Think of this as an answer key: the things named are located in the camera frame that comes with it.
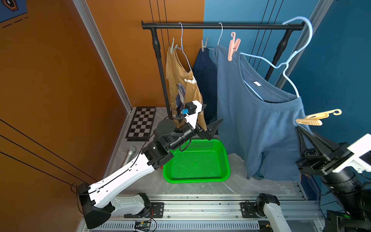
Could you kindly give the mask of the cream yellow clothespin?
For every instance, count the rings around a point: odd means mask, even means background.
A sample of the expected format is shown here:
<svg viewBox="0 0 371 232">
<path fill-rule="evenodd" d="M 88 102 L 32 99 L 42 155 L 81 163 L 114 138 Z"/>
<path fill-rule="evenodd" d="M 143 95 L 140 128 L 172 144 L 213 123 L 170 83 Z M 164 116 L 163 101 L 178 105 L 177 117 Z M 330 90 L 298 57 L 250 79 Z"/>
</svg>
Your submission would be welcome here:
<svg viewBox="0 0 371 232">
<path fill-rule="evenodd" d="M 299 125 L 309 125 L 309 126 L 322 126 L 322 119 L 328 118 L 331 114 L 339 116 L 342 114 L 341 109 L 334 109 L 330 111 L 320 112 L 312 115 L 308 115 L 303 119 L 296 119 L 295 122 Z"/>
</svg>

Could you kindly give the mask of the salmon pink clothespin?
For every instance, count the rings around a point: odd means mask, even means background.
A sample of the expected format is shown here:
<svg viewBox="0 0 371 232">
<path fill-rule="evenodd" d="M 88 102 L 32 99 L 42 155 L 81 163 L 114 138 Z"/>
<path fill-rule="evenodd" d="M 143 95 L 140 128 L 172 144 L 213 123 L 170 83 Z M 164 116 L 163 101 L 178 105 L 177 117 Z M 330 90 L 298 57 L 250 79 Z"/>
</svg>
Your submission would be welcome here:
<svg viewBox="0 0 371 232">
<path fill-rule="evenodd" d="M 228 49 L 228 61 L 232 61 L 234 53 L 237 52 L 241 40 L 239 38 L 236 38 L 236 32 L 231 33 L 232 39 L 230 40 L 230 45 Z"/>
</svg>

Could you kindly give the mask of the light blue hanger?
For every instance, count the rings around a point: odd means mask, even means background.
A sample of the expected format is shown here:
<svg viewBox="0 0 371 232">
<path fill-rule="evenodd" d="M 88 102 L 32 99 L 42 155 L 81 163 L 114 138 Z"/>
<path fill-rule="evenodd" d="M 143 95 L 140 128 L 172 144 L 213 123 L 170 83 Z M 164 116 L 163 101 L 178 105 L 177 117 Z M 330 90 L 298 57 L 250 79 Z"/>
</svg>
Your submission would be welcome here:
<svg viewBox="0 0 371 232">
<path fill-rule="evenodd" d="M 312 36 L 313 36 L 313 26 L 312 26 L 311 21 L 310 21 L 308 18 L 303 17 L 303 16 L 297 16 L 297 17 L 294 17 L 294 18 L 292 18 L 292 19 L 289 19 L 289 20 L 283 22 L 282 25 L 287 25 L 287 24 L 289 24 L 290 22 L 293 22 L 293 21 L 295 21 L 295 20 L 302 20 L 302 21 L 305 23 L 305 25 L 306 25 L 307 28 L 308 28 L 309 35 L 308 35 L 308 38 L 307 38 L 305 44 L 304 44 L 302 47 L 300 47 L 299 49 L 297 49 L 297 50 L 295 50 L 294 52 L 292 52 L 292 54 L 289 56 L 289 58 L 288 58 L 285 62 L 279 64 L 278 66 L 275 66 L 275 65 L 272 64 L 269 60 L 267 60 L 266 58 L 261 57 L 261 56 L 256 56 L 256 55 L 247 54 L 247 53 L 243 53 L 243 52 L 241 52 L 240 55 L 244 55 L 244 56 L 248 56 L 248 57 L 252 57 L 252 58 L 256 58 L 256 59 L 261 59 L 261 60 L 267 62 L 267 63 L 268 63 L 272 68 L 274 68 L 274 69 L 279 69 L 281 66 L 285 65 L 285 68 L 284 68 L 283 71 L 282 71 L 282 75 L 283 75 L 283 77 L 284 77 L 284 78 L 285 78 L 285 79 L 286 79 L 286 80 L 291 84 L 291 86 L 293 87 L 293 89 L 294 89 L 294 91 L 295 91 L 296 97 L 299 98 L 300 95 L 299 95 L 298 89 L 297 89 L 297 87 L 295 86 L 295 84 L 290 80 L 290 78 L 286 75 L 286 71 L 288 70 L 288 68 L 289 68 L 289 63 L 293 60 L 293 58 L 294 58 L 297 54 L 299 54 L 301 51 L 303 51 L 303 50 L 304 50 L 304 49 L 309 45 L 309 43 L 310 43 L 310 41 L 311 41 L 311 39 L 312 39 Z"/>
</svg>

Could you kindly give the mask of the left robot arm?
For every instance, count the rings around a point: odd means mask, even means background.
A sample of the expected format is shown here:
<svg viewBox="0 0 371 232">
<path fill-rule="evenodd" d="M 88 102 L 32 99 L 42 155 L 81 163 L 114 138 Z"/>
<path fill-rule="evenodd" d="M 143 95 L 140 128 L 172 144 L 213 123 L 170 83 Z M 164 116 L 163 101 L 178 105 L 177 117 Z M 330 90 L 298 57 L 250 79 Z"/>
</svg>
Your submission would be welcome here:
<svg viewBox="0 0 371 232">
<path fill-rule="evenodd" d="M 87 228 L 97 228 L 112 216 L 150 217 L 152 204 L 145 193 L 131 197 L 120 197 L 119 194 L 140 178 L 164 166 L 173 158 L 171 151 L 180 148 L 193 136 L 211 140 L 221 123 L 219 119 L 204 130 L 198 124 L 188 122 L 178 128 L 173 120 L 164 119 L 154 130 L 153 141 L 133 160 L 101 181 L 79 185 L 77 195 Z"/>
</svg>

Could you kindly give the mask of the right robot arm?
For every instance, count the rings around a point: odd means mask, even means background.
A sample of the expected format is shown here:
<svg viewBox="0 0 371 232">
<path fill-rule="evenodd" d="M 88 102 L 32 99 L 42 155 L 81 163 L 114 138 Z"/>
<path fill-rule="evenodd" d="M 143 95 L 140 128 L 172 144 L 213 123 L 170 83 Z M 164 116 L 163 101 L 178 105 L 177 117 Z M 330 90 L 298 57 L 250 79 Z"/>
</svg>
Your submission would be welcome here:
<svg viewBox="0 0 371 232">
<path fill-rule="evenodd" d="M 329 210 L 326 232 L 369 232 L 371 230 L 371 183 L 358 175 L 371 171 L 371 135 L 353 144 L 335 143 L 298 126 L 288 138 L 272 146 L 270 161 L 279 171 L 288 168 L 306 176 L 320 177 L 343 212 Z"/>
</svg>

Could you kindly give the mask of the light blue t-shirt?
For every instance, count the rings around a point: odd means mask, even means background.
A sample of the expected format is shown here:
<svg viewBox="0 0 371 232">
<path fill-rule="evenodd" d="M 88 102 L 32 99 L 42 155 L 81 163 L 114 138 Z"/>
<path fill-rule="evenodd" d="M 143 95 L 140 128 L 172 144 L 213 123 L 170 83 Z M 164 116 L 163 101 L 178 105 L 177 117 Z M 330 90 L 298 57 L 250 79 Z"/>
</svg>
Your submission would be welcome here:
<svg viewBox="0 0 371 232">
<path fill-rule="evenodd" d="M 218 129 L 228 153 L 245 163 L 248 178 L 299 181 L 297 119 L 305 117 L 302 99 L 267 82 L 240 54 L 213 50 L 217 67 Z"/>
</svg>

